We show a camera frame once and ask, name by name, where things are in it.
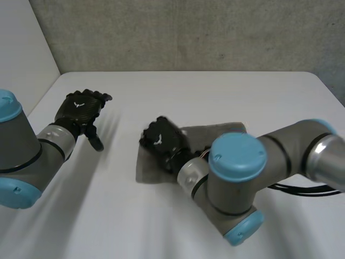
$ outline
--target white logo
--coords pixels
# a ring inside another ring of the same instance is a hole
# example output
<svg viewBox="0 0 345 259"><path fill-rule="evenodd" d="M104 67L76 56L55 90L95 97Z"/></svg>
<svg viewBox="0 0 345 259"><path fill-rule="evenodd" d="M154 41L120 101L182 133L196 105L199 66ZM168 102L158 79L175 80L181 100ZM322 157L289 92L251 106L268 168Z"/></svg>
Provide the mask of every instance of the white logo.
<svg viewBox="0 0 345 259"><path fill-rule="evenodd" d="M83 106L84 104L76 104L76 103L74 102L74 105L76 106L76 108L78 108L78 107L80 107L80 106Z"/></svg>
<svg viewBox="0 0 345 259"><path fill-rule="evenodd" d="M162 134L160 134L158 138L158 141L154 142L153 145L160 145L162 143Z"/></svg>

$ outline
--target table surface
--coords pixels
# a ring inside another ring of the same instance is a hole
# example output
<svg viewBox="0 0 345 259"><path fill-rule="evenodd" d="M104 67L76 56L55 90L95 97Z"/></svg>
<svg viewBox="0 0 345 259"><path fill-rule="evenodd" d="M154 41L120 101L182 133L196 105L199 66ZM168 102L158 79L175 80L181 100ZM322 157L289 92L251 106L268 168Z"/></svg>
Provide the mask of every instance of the table surface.
<svg viewBox="0 0 345 259"><path fill-rule="evenodd" d="M29 116L36 133L65 96L85 88L113 96L97 119L105 144L78 140L39 201L0 208L0 258L343 258L343 195L297 197L258 192L266 217L231 247L178 185L135 182L141 131L159 115L179 126L242 121L260 136L308 118L345 136L345 109L306 72L85 72L61 76ZM285 183L313 186L294 176Z"/></svg>

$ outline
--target light blue joint cap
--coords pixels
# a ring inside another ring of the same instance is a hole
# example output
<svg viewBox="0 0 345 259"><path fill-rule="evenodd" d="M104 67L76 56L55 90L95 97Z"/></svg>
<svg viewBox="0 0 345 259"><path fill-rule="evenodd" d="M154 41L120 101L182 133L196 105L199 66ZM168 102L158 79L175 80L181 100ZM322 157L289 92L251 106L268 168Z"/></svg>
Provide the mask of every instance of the light blue joint cap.
<svg viewBox="0 0 345 259"><path fill-rule="evenodd" d="M0 89L0 122L15 118L22 110L21 104L12 92Z"/></svg>
<svg viewBox="0 0 345 259"><path fill-rule="evenodd" d="M233 229L224 235L224 238L232 246L242 244L247 238L255 233L259 227L264 223L264 215L261 211L253 212L244 220L239 222Z"/></svg>
<svg viewBox="0 0 345 259"><path fill-rule="evenodd" d="M257 177L265 168L264 145L246 133L225 133L217 138L209 156L214 174L228 182L245 182Z"/></svg>
<svg viewBox="0 0 345 259"><path fill-rule="evenodd" d="M12 178L0 178L0 205L12 209L27 209L41 197L35 186Z"/></svg>
<svg viewBox="0 0 345 259"><path fill-rule="evenodd" d="M336 130L335 128L328 122L326 122L325 120L322 120L322 119L311 119L311 120L314 120L320 124L323 124L326 128L329 129L329 131L332 133L332 134L336 134Z"/></svg>

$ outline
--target robotic arm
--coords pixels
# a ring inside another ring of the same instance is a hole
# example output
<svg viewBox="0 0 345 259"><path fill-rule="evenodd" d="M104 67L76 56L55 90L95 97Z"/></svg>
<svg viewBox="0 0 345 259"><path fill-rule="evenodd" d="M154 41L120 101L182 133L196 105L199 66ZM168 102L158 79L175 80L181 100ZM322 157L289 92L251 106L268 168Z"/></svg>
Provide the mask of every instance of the robotic arm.
<svg viewBox="0 0 345 259"><path fill-rule="evenodd" d="M55 122L35 136L14 94L0 90L0 204L31 207L70 157L78 136L84 134L96 151L102 151L93 123L111 99L97 91L71 93Z"/></svg>
<svg viewBox="0 0 345 259"><path fill-rule="evenodd" d="M140 145L176 175L183 190L233 246L250 237L264 221L253 206L261 189L271 187L301 196L314 196L303 194L305 189L310 193L345 191L345 142L322 120L300 121L259 138L223 134L213 142L208 163L191 153L186 137L165 117L158 117L144 130ZM294 174L329 186L275 185Z"/></svg>

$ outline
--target fabric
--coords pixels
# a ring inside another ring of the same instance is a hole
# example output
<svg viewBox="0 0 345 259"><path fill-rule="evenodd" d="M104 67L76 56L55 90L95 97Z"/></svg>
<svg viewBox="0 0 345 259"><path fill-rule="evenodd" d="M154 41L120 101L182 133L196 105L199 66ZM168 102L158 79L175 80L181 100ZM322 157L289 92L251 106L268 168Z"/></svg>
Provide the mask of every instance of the fabric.
<svg viewBox="0 0 345 259"><path fill-rule="evenodd" d="M185 127L181 130L187 136L193 153L203 150L206 146L211 146L213 141L224 133L246 132L246 128L241 122ZM139 146L135 180L139 183L151 184L174 183L176 177L160 169L155 158Z"/></svg>

